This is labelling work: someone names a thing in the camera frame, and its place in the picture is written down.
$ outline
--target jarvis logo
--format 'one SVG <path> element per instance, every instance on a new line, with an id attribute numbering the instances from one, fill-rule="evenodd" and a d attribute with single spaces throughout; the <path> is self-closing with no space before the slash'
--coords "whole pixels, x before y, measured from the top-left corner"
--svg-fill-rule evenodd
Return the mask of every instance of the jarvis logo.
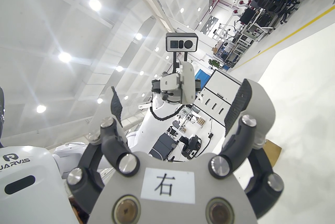
<path id="1" fill-rule="evenodd" d="M 15 153 L 11 153 L 11 154 L 7 154 L 7 155 L 3 155 L 2 158 L 7 161 L 10 162 L 10 160 L 17 160 L 19 158 L 18 155 L 16 155 Z"/>
<path id="2" fill-rule="evenodd" d="M 18 160 L 18 159 L 19 159 L 19 156 L 16 155 L 15 153 L 11 153 L 11 154 L 7 154 L 7 155 L 3 155 L 2 158 L 3 158 L 6 162 L 9 162 L 9 163 L 6 163 L 6 164 L 4 164 L 4 165 L 1 165 L 1 166 L 0 166 L 0 171 L 3 170 L 3 169 L 10 168 L 11 166 L 14 166 L 14 165 L 19 165 L 19 164 L 23 164 L 23 163 L 30 162 L 30 159 L 29 159 L 29 158 L 25 158 L 25 159 Z"/>

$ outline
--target potted plant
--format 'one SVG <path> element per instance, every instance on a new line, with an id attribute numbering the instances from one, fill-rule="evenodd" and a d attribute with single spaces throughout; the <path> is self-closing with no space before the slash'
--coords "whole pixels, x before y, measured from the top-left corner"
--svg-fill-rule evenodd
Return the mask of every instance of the potted plant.
<path id="1" fill-rule="evenodd" d="M 212 67 L 216 67 L 216 68 L 220 68 L 220 62 L 214 59 L 209 59 L 208 60 L 209 65 L 211 65 Z"/>

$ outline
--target small label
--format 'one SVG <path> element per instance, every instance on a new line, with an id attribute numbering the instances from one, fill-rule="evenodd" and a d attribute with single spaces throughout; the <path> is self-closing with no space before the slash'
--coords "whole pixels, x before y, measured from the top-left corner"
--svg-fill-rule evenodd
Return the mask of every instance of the small label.
<path id="1" fill-rule="evenodd" d="M 141 198 L 195 204 L 194 172 L 146 168 Z"/>

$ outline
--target cardboard box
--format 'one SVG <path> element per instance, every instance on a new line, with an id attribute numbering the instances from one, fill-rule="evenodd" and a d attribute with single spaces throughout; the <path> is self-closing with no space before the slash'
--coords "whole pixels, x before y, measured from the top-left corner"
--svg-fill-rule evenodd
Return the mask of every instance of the cardboard box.
<path id="1" fill-rule="evenodd" d="M 273 167 L 279 158 L 279 155 L 281 153 L 281 147 L 269 140 L 266 140 L 263 149 L 269 158 L 271 166 Z"/>

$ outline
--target silver knob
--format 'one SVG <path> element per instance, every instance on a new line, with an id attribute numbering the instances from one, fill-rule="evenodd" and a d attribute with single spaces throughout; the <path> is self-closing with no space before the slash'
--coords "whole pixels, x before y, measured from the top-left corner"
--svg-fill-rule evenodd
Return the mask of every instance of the silver knob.
<path id="1" fill-rule="evenodd" d="M 277 173 L 269 175 L 268 185 L 276 192 L 281 192 L 284 189 L 284 181 Z"/>
<path id="2" fill-rule="evenodd" d="M 127 155 L 123 156 L 123 158 L 120 160 L 119 170 L 123 174 L 129 174 L 135 170 L 136 166 L 137 166 L 136 157 L 133 154 L 128 153 Z"/>
<path id="3" fill-rule="evenodd" d="M 67 177 L 67 182 L 69 185 L 74 186 L 80 182 L 83 177 L 83 171 L 81 168 L 72 169 Z"/>
<path id="4" fill-rule="evenodd" d="M 90 143 L 96 143 L 100 139 L 100 130 L 93 131 L 88 134 L 87 139 Z"/>
<path id="5" fill-rule="evenodd" d="M 213 172 L 220 177 L 225 177 L 229 174 L 229 164 L 227 160 L 221 156 L 214 156 L 210 161 L 210 166 Z"/>
<path id="6" fill-rule="evenodd" d="M 101 127 L 102 128 L 106 128 L 106 127 L 110 127 L 113 124 L 114 120 L 112 117 L 106 117 L 102 120 L 101 122 Z"/>
<path id="7" fill-rule="evenodd" d="M 257 124 L 255 118 L 249 114 L 245 114 L 242 116 L 242 122 L 250 127 L 255 127 Z"/>

